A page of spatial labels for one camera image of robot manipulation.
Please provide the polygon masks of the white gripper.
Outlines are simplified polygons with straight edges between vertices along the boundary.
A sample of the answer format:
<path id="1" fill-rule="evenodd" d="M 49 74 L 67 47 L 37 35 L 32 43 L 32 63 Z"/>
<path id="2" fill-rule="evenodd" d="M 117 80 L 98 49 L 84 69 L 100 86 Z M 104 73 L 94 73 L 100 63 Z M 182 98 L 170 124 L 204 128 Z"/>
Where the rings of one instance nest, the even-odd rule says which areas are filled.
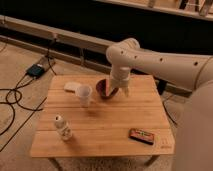
<path id="1" fill-rule="evenodd" d="M 124 88 L 124 94 L 129 97 L 129 80 L 130 80 L 130 68 L 119 67 L 113 65 L 110 71 L 110 86 L 107 90 L 107 95 L 111 96 L 117 92 L 117 88 Z"/>

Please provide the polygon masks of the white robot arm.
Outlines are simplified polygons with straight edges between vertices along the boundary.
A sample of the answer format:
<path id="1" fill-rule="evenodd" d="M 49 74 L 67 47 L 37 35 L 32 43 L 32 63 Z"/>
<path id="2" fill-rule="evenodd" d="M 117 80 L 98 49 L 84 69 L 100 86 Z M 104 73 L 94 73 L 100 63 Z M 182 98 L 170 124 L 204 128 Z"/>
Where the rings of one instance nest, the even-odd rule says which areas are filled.
<path id="1" fill-rule="evenodd" d="M 110 88 L 129 88 L 139 70 L 191 92 L 175 136 L 172 171 L 213 171 L 213 55 L 144 51 L 134 38 L 106 50 Z"/>

